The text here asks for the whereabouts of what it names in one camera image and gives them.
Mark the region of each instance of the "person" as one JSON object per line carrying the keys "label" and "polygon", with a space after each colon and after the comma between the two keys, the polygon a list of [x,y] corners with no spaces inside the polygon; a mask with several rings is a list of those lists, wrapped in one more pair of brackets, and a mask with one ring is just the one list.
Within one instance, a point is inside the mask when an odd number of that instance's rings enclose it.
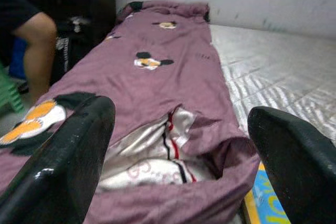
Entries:
{"label": "person", "polygon": [[0,0],[0,30],[27,42],[24,70],[32,103],[49,89],[57,29],[54,21],[27,0]]}

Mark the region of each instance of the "fold of blanket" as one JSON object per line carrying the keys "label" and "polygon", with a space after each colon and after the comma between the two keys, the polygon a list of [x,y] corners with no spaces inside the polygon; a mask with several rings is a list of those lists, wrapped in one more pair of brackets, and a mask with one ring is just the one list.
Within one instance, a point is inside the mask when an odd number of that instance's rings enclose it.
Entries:
{"label": "fold of blanket", "polygon": [[[105,175],[122,139],[182,108],[193,115],[192,123],[186,125],[182,120],[186,130],[178,137],[174,135],[178,123],[168,119],[165,128],[186,156],[206,158],[214,165],[215,175],[221,177],[183,185],[99,191],[86,224],[226,223],[251,189],[259,158],[238,128],[204,19],[208,11],[203,3],[129,4],[118,15],[120,24],[106,39],[40,98],[38,103],[60,94],[89,92],[105,95],[115,103],[116,123]],[[25,160],[0,153],[0,162],[7,165],[0,166],[0,174],[4,174],[0,191]]]}

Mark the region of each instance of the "person's leg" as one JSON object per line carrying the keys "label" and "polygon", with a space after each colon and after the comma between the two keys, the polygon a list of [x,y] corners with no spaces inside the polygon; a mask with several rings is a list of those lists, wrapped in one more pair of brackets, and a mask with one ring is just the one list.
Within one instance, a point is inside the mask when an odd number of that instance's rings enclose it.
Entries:
{"label": "person's leg", "polygon": [[36,102],[49,89],[57,36],[56,25],[46,14],[38,13],[15,29],[13,34],[27,42],[24,56],[25,75],[31,100]]}

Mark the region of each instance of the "blue object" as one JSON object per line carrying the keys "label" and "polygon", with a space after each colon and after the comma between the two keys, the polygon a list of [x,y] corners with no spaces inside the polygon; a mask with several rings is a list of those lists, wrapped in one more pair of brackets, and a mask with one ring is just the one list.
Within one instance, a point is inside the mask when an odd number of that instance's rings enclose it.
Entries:
{"label": "blue object", "polygon": [[23,39],[15,38],[13,45],[12,61],[9,65],[9,75],[15,78],[26,80],[23,66],[23,56],[25,54],[27,42]]}

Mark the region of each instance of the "black shorts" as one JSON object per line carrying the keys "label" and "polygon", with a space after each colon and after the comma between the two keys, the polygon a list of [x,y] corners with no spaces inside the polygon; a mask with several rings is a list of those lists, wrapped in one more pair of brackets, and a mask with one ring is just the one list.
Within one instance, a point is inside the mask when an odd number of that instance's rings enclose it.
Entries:
{"label": "black shorts", "polygon": [[40,11],[27,0],[0,0],[0,60],[7,65],[12,53],[10,33]]}

